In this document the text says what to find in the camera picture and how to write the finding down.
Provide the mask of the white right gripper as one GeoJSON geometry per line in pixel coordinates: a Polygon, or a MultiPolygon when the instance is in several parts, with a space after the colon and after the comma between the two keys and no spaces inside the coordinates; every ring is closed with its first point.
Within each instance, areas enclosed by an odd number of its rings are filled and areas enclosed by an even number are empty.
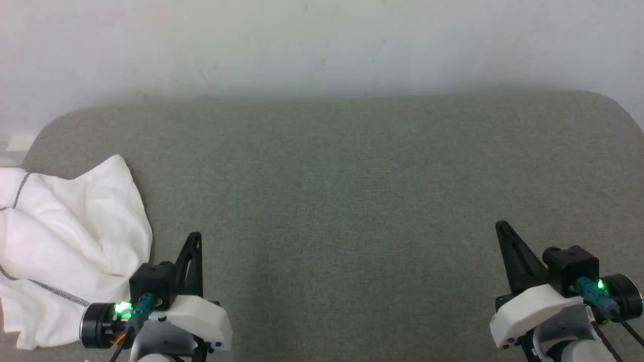
{"type": "Polygon", "coordinates": [[[642,294],[622,274],[575,281],[571,297],[547,284],[547,269],[506,220],[496,222],[511,294],[518,296],[498,307],[491,320],[497,348],[610,349],[600,324],[621,324],[638,341],[628,321],[642,316],[642,294]]]}

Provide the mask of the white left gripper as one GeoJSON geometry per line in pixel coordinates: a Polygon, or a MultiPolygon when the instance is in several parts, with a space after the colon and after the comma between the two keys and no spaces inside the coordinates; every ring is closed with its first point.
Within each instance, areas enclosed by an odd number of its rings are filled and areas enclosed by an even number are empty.
{"type": "Polygon", "coordinates": [[[175,263],[177,296],[155,310],[151,294],[138,302],[92,303],[80,323],[85,348],[129,351],[130,361],[205,361],[232,346],[227,312],[203,297],[202,234],[191,232],[175,263]]]}

